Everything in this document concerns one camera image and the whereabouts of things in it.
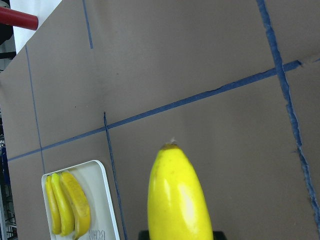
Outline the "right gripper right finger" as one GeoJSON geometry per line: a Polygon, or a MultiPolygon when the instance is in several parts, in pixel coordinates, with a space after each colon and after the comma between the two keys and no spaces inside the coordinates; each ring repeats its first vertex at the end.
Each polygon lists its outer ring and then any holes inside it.
{"type": "Polygon", "coordinates": [[[227,240],[223,231],[213,231],[213,238],[214,240],[227,240]]]}

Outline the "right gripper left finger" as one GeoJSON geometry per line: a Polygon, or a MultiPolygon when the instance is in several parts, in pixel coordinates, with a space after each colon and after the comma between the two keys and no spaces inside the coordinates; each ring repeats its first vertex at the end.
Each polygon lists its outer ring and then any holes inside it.
{"type": "Polygon", "coordinates": [[[148,230],[141,230],[138,233],[138,240],[150,240],[150,235],[148,230]]]}

